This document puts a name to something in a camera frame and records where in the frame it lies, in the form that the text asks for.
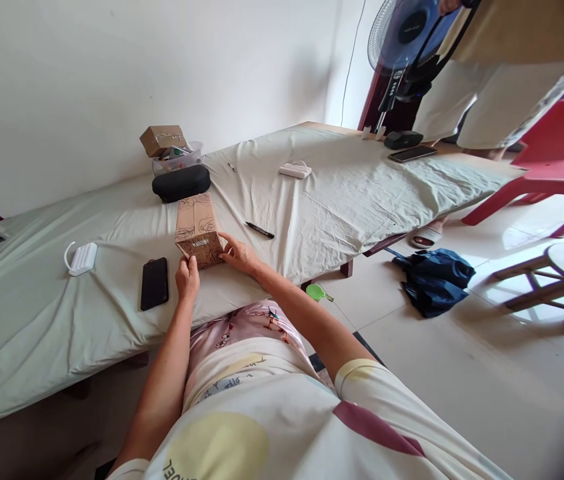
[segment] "person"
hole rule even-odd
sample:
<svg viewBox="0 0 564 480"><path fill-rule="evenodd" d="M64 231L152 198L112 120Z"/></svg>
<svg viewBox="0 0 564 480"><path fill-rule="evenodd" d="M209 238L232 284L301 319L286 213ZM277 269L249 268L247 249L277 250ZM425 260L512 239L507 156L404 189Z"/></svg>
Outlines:
<svg viewBox="0 0 564 480"><path fill-rule="evenodd" d="M318 302L252 247L220 235L222 258L275 301L189 335L200 277L195 257L180 260L173 320L108 478L509 478Z"/></svg>
<svg viewBox="0 0 564 480"><path fill-rule="evenodd" d="M440 0L439 14L462 3ZM466 8L458 13L440 47L442 57L468 14ZM422 98L413 130L432 146L454 135L468 110L458 146L497 161L562 94L564 0L481 0L451 60ZM409 243L432 247L442 237L447 218L415 230Z"/></svg>

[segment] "red plastic chair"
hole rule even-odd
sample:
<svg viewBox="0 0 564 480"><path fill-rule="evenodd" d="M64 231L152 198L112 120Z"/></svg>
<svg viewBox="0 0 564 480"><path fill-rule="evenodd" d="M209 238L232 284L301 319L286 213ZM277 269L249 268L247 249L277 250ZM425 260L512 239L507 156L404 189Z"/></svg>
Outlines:
<svg viewBox="0 0 564 480"><path fill-rule="evenodd" d="M477 225L520 195L524 203L537 203L551 195L564 195L564 100L557 102L522 138L524 150L513 165L529 171L492 195L462 219ZM564 237L564 225L551 234Z"/></svg>

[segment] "white wall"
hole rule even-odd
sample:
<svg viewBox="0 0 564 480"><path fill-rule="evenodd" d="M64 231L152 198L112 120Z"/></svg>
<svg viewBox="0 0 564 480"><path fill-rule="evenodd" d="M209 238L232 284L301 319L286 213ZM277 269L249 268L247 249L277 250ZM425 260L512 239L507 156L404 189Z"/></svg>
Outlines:
<svg viewBox="0 0 564 480"><path fill-rule="evenodd" d="M333 46L333 66L331 68L331 82L327 96L325 109L325 122L332 125L356 129L362 115L362 108L367 100L371 80L373 79L373 68L367 58L367 45L369 33L380 6L384 0L367 0L362 11L362 0L343 0L337 25L336 41ZM353 51L355 28L360 20L360 28ZM344 98L344 114L342 114L342 98L349 61L353 52L351 62L351 73Z"/></svg>
<svg viewBox="0 0 564 480"><path fill-rule="evenodd" d="M380 3L367 2L345 126L357 126L369 88L366 42ZM339 125L360 9L358 0L0 0L0 215L148 171L138 140L148 125L177 123L206 152L305 120Z"/></svg>

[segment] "bed leg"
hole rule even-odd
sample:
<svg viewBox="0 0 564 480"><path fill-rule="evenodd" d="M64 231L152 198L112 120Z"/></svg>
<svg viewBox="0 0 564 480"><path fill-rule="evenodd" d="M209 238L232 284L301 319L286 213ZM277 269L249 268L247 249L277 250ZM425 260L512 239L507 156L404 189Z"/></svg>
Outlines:
<svg viewBox="0 0 564 480"><path fill-rule="evenodd" d="M84 379L70 387L66 387L62 390L62 393L70 396L72 399L86 400L91 393L91 378Z"/></svg>
<svg viewBox="0 0 564 480"><path fill-rule="evenodd" d="M353 259L342 265L340 267L340 272L342 272L342 275L344 275L346 278L353 276Z"/></svg>
<svg viewBox="0 0 564 480"><path fill-rule="evenodd" d="M149 364L149 352L138 353L137 355L122 360L122 365L133 369L146 367Z"/></svg>
<svg viewBox="0 0 564 480"><path fill-rule="evenodd" d="M301 290L302 290L303 292L306 292L307 287L308 287L310 284L312 284L312 283L315 283L315 279L311 279L311 280L309 280L309 281L304 282L302 285L300 285Z"/></svg>

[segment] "white shorts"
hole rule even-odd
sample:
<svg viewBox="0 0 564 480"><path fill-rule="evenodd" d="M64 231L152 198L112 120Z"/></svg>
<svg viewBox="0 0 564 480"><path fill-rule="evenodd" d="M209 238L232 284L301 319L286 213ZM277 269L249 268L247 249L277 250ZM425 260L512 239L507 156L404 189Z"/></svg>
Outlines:
<svg viewBox="0 0 564 480"><path fill-rule="evenodd" d="M417 111L413 130L424 141L457 132L466 149L508 147L564 94L564 62L537 65L479 65L448 62Z"/></svg>

